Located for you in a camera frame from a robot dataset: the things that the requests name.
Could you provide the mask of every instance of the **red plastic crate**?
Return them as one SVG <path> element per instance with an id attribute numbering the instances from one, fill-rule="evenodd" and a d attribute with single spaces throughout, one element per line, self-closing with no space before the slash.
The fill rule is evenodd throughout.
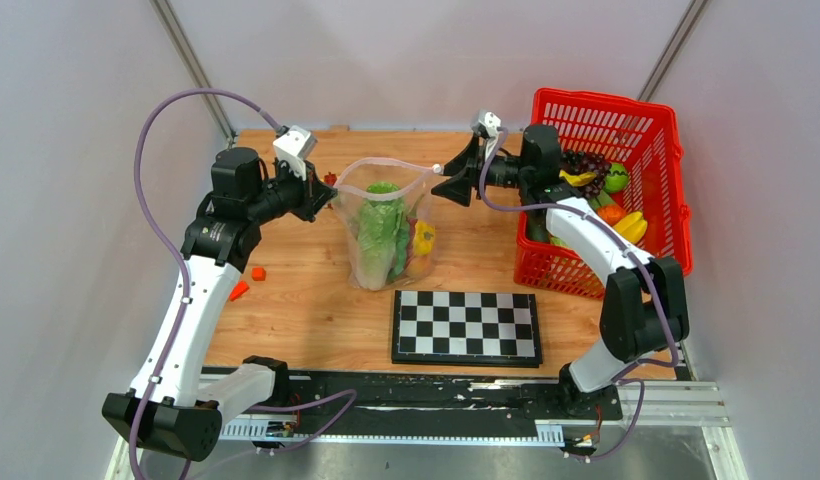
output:
<path id="1" fill-rule="evenodd" d="M 628 169 L 630 182 L 612 197 L 649 222 L 638 246 L 658 257 L 674 256 L 684 275 L 693 270 L 690 208 L 681 185 L 681 142 L 675 112 L 664 105 L 589 92 L 541 88 L 531 123 L 554 125 L 564 149 L 602 153 Z M 604 287 L 572 250 L 525 237 L 521 214 L 513 280 L 522 285 L 602 298 Z"/>

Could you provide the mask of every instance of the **checkerboard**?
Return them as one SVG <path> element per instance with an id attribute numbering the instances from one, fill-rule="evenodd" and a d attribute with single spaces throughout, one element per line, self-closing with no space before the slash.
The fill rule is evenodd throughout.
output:
<path id="1" fill-rule="evenodd" d="M 532 294 L 396 291 L 393 363 L 539 367 Z"/>

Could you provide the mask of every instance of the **plastic bag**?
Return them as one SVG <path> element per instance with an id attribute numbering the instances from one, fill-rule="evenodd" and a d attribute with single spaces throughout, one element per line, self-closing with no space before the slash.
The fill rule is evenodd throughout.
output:
<path id="1" fill-rule="evenodd" d="M 380 290 L 430 273 L 436 246 L 431 187 L 440 171 L 439 165 L 364 158 L 342 172 L 331 206 L 348 233 L 352 285 Z"/>

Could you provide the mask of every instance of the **gray wall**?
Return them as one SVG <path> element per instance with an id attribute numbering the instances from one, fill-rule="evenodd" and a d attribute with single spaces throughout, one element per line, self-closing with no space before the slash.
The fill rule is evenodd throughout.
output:
<path id="1" fill-rule="evenodd" d="M 172 0 L 213 85 L 318 127 L 525 126 L 539 87 L 636 96 L 688 0 Z M 265 128 L 229 112 L 237 128 Z"/>
<path id="2" fill-rule="evenodd" d="M 190 86 L 147 1 L 0 1 L 0 479 L 101 478 L 101 418 L 151 346 L 176 268 L 136 204 L 142 122 Z M 222 139 L 164 113 L 144 178 L 182 235 Z"/>
<path id="3" fill-rule="evenodd" d="M 711 2 L 655 101 L 687 151 L 692 358 L 753 480 L 820 478 L 820 0 Z"/>

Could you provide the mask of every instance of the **white square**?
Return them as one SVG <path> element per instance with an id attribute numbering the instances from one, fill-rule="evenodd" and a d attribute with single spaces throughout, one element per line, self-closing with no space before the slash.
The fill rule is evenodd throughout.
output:
<path id="1" fill-rule="evenodd" d="M 416 305 L 419 301 L 419 292 L 401 292 L 402 305 Z"/>
<path id="2" fill-rule="evenodd" d="M 484 327 L 480 323 L 467 323 L 466 338 L 484 338 Z"/>
<path id="3" fill-rule="evenodd" d="M 415 337 L 416 336 L 416 322 L 412 320 L 402 320 L 398 324 L 399 337 Z"/>
<path id="4" fill-rule="evenodd" d="M 520 357 L 533 357 L 534 341 L 533 340 L 516 340 L 516 355 Z"/>
<path id="5" fill-rule="evenodd" d="M 416 337 L 416 353 L 434 353 L 434 339 L 431 337 Z"/>
<path id="6" fill-rule="evenodd" d="M 498 338 L 501 340 L 516 340 L 516 325 L 513 323 L 499 323 Z"/>
<path id="7" fill-rule="evenodd" d="M 434 322 L 434 337 L 448 338 L 448 322 Z"/>
<path id="8" fill-rule="evenodd" d="M 498 323 L 498 309 L 495 307 L 481 308 L 481 323 Z"/>
<path id="9" fill-rule="evenodd" d="M 484 339 L 484 355 L 501 355 L 501 343 L 496 339 Z"/>
<path id="10" fill-rule="evenodd" d="M 480 293 L 467 293 L 466 294 L 466 306 L 467 307 L 480 307 L 481 306 L 481 294 Z"/>
<path id="11" fill-rule="evenodd" d="M 498 308 L 513 308 L 512 293 L 496 293 L 495 306 Z"/>
<path id="12" fill-rule="evenodd" d="M 513 309 L 513 320 L 516 323 L 522 323 L 526 325 L 531 324 L 531 310 L 528 308 L 514 308 Z"/>
<path id="13" fill-rule="evenodd" d="M 448 307 L 448 321 L 464 323 L 466 321 L 466 309 L 464 307 Z"/>
<path id="14" fill-rule="evenodd" d="M 449 301 L 448 292 L 434 292 L 435 307 L 447 307 Z"/>
<path id="15" fill-rule="evenodd" d="M 452 338 L 448 341 L 448 353 L 451 355 L 466 355 L 466 339 Z"/>
<path id="16" fill-rule="evenodd" d="M 424 322 L 433 322 L 434 307 L 431 307 L 429 305 L 420 305 L 416 307 L 416 320 L 421 320 Z"/>

